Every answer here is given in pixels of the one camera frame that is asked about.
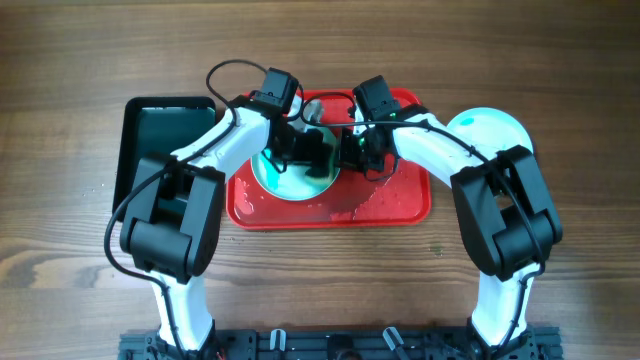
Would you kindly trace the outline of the light blue plate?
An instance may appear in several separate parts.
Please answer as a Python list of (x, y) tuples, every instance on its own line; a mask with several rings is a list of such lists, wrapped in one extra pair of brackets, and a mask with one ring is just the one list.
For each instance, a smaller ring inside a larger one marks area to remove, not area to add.
[[(326, 128), (317, 129), (325, 132), (331, 131)], [(287, 168), (274, 168), (269, 163), (269, 149), (253, 156), (250, 160), (250, 166), (258, 184), (270, 195), (287, 201), (310, 200), (327, 191), (336, 181), (340, 173), (336, 166), (337, 149), (338, 140), (334, 160), (334, 176), (320, 181), (305, 176), (305, 171), (310, 165), (289, 164)]]

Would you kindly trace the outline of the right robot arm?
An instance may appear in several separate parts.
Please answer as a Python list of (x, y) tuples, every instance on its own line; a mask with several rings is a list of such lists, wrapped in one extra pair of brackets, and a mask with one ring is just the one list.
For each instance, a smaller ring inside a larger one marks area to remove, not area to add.
[(350, 162), (379, 171), (393, 155), (451, 189), (464, 248), (480, 272), (471, 326), (489, 354), (506, 351), (526, 329), (529, 288), (563, 236), (531, 138), (492, 108), (443, 125), (419, 104), (401, 106), (382, 76), (352, 93)]

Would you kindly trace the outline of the green yellow sponge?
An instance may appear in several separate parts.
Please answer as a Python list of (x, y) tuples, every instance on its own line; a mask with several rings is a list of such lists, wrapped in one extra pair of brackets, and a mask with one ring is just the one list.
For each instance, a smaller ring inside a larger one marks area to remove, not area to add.
[(305, 176), (312, 180), (325, 180), (334, 176), (335, 152), (337, 139), (331, 131), (314, 129), (305, 133), (306, 151), (310, 167), (305, 171)]

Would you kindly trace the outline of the white round plate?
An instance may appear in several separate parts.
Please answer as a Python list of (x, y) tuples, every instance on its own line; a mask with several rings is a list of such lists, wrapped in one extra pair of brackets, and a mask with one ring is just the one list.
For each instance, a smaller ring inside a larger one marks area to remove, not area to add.
[(498, 150), (521, 145), (534, 152), (534, 145), (524, 126), (512, 115), (495, 108), (477, 107), (456, 115), (447, 128), (474, 143)]

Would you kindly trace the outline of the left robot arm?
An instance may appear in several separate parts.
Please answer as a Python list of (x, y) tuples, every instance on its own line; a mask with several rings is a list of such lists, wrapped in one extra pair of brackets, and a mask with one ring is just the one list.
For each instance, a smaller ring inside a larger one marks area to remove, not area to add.
[(307, 118), (304, 89), (290, 73), (269, 68), (260, 89), (226, 102), (219, 123), (191, 144), (141, 157), (127, 195), (111, 218), (120, 222), (120, 248), (130, 276), (151, 283), (161, 317), (143, 342), (146, 355), (221, 359), (215, 320), (202, 275), (217, 247), (229, 177), (260, 154), (278, 173), (303, 168), (304, 180), (326, 184), (335, 174), (333, 147), (316, 129), (294, 127)]

